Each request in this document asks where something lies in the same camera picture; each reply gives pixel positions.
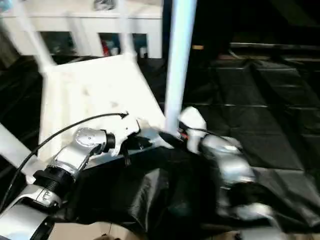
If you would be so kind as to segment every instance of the floor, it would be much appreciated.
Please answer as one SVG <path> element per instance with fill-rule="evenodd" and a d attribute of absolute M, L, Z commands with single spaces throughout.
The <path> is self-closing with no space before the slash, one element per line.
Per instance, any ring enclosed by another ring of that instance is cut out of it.
<path fill-rule="evenodd" d="M 119 238 L 120 240 L 140 239 L 132 232 L 119 225 L 106 222 L 96 222 L 91 225 L 82 225 L 76 223 L 57 223 L 54 226 L 49 240 L 110 240 L 110 238 L 101 237 L 104 234 L 111 236 L 113 239 Z M 209 237 L 205 240 L 234 240 L 235 234 L 235 231 L 226 232 L 220 235 Z M 320 234 L 290 234 L 287 235 L 287 239 L 320 240 Z"/>

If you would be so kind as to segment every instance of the black fabric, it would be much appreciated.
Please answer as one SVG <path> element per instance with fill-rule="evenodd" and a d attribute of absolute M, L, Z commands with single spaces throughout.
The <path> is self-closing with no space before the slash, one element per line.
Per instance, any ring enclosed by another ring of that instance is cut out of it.
<path fill-rule="evenodd" d="M 42 79 L 31 59 L 21 61 L 0 77 L 1 123 L 33 148 Z M 163 107 L 166 74 L 157 68 L 162 63 L 150 59 L 139 65 Z M 191 66 L 185 86 L 183 106 L 196 107 L 209 130 L 241 142 L 261 185 L 247 189 L 247 199 L 270 204 L 290 233 L 320 232 L 319 69 L 316 63 L 217 61 L 210 68 Z M 113 222 L 153 240 L 198 239 L 253 224 L 217 216 L 214 162 L 163 147 L 130 160 L 129 166 L 118 159 L 85 170 L 55 219 Z"/>

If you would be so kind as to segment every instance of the white pole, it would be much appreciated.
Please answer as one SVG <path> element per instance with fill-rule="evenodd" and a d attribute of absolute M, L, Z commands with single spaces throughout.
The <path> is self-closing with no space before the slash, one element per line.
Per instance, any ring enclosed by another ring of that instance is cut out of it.
<path fill-rule="evenodd" d="M 16 18 L 19 21 L 23 30 L 28 34 L 31 43 L 33 44 L 36 55 L 35 59 L 39 66 L 39 72 L 44 73 L 47 67 L 56 65 L 53 61 L 42 37 L 39 32 L 36 31 L 31 20 L 26 14 L 25 8 L 21 0 L 13 0 L 13 11 L 16 14 Z"/>
<path fill-rule="evenodd" d="M 133 37 L 130 32 L 130 19 L 127 12 L 126 0 L 118 0 L 117 6 L 119 11 L 119 20 L 120 20 L 120 46 L 121 54 L 136 56 L 134 49 Z"/>
<path fill-rule="evenodd" d="M 0 123 L 0 155 L 18 168 L 30 153 L 31 151 Z M 22 172 L 32 177 L 37 170 L 45 168 L 46 164 L 33 155 L 22 168 Z"/>
<path fill-rule="evenodd" d="M 165 131 L 176 135 L 185 90 L 197 0 L 173 0 L 172 7 L 165 95 Z"/>

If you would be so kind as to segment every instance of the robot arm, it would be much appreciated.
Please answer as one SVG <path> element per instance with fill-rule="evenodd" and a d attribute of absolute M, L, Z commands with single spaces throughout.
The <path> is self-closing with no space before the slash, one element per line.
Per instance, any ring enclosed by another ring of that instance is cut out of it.
<path fill-rule="evenodd" d="M 49 215 L 61 206 L 89 158 L 103 152 L 119 154 L 122 142 L 139 132 L 138 122 L 131 116 L 122 121 L 113 133 L 78 129 L 73 141 L 52 158 L 45 170 L 34 174 L 35 182 L 27 185 L 0 215 L 0 240 L 48 239 L 54 226 Z"/>
<path fill-rule="evenodd" d="M 204 156 L 218 168 L 217 213 L 222 217 L 242 221 L 268 222 L 263 226 L 242 229 L 240 234 L 243 240 L 285 240 L 272 208 L 259 202 L 250 202 L 252 200 L 243 191 L 235 190 L 239 186 L 244 190 L 258 185 L 252 168 L 242 154 L 240 143 L 234 138 L 208 134 L 201 130 L 206 124 L 195 108 L 187 108 L 182 112 L 180 120 L 187 132 L 187 149 Z"/>

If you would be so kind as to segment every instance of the red object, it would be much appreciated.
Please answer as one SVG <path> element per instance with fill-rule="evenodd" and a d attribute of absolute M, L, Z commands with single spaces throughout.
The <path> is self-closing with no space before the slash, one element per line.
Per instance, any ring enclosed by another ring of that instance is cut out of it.
<path fill-rule="evenodd" d="M 103 50 L 103 56 L 109 57 L 110 56 L 110 52 L 109 52 L 109 48 L 108 48 L 106 42 L 101 40 L 101 45 L 102 45 L 102 50 Z"/>

